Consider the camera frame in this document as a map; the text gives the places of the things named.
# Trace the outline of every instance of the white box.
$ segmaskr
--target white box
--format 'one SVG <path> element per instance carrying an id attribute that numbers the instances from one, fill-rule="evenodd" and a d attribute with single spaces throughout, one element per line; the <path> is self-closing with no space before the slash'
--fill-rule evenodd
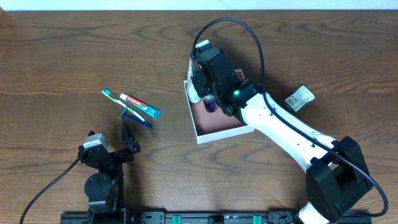
<path id="1" fill-rule="evenodd" d="M 253 127 L 250 127 L 247 125 L 242 125 L 241 127 L 238 127 L 238 128 L 231 128 L 231 129 L 226 129 L 224 131 L 218 131 L 218 132 L 214 132 L 214 133 L 210 133 L 210 134 L 199 134 L 198 135 L 198 130 L 195 125 L 195 118 L 193 116 L 191 104 L 188 99 L 187 81 L 186 80 L 184 81 L 184 89 L 185 89 L 185 96 L 187 97 L 189 112 L 191 113 L 193 128 L 195 130 L 195 135 L 197 137 L 198 144 L 202 144 L 205 142 L 211 142 L 211 141 L 219 140 L 219 139 L 224 139 L 224 138 L 228 138 L 228 137 L 232 137 L 232 136 L 237 136 L 240 134 L 246 134 L 246 133 L 250 133 L 250 132 L 254 131 Z"/>

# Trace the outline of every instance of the cardboard box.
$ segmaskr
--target cardboard box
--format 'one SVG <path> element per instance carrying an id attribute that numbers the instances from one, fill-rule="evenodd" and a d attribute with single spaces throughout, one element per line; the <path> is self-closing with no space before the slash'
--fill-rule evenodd
<path id="1" fill-rule="evenodd" d="M 187 81 L 183 84 L 198 144 L 254 131 L 253 127 L 242 124 L 235 117 L 226 116 L 221 108 L 217 108 L 214 113 L 208 113 L 203 100 L 198 105 L 192 105 L 188 99 Z"/>

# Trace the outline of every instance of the small box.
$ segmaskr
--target small box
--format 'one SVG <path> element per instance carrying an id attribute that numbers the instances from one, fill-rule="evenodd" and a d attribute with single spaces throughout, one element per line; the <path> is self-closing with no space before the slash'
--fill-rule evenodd
<path id="1" fill-rule="evenodd" d="M 253 127 L 243 124 L 235 117 L 225 115 L 221 108 L 217 108 L 214 113 L 207 112 L 203 100 L 197 105 L 191 105 L 187 94 L 187 81 L 184 81 L 184 89 L 198 144 L 254 131 Z"/>

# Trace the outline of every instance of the wood grain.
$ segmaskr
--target wood grain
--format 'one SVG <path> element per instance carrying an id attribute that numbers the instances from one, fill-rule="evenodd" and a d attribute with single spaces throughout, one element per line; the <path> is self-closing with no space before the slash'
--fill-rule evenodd
<path id="1" fill-rule="evenodd" d="M 300 85 L 316 96 L 297 115 L 337 139 L 359 142 L 398 219 L 398 19 L 396 11 L 8 12 L 0 24 L 0 223 L 17 223 L 29 201 L 76 158 L 89 130 L 118 149 L 121 108 L 107 86 L 162 109 L 148 130 L 130 122 L 141 153 L 124 166 L 127 202 L 176 210 L 268 210 L 305 205 L 305 174 L 255 131 L 197 145 L 183 90 L 188 52 L 212 19 L 233 16 L 261 41 L 267 88 L 281 103 Z M 240 26 L 203 35 L 233 68 L 260 80 L 259 59 Z M 28 212 L 59 223 L 85 211 L 95 171 L 77 165 Z M 378 212 L 375 190 L 356 208 Z"/>

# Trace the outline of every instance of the box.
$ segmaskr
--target box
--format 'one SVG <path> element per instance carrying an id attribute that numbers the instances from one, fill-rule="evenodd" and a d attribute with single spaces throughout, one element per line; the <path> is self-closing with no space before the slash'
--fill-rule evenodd
<path id="1" fill-rule="evenodd" d="M 242 124 L 235 117 L 225 115 L 221 108 L 217 108 L 214 113 L 208 113 L 203 100 L 198 105 L 191 105 L 187 94 L 187 81 L 183 84 L 198 144 L 254 131 L 253 127 Z"/>

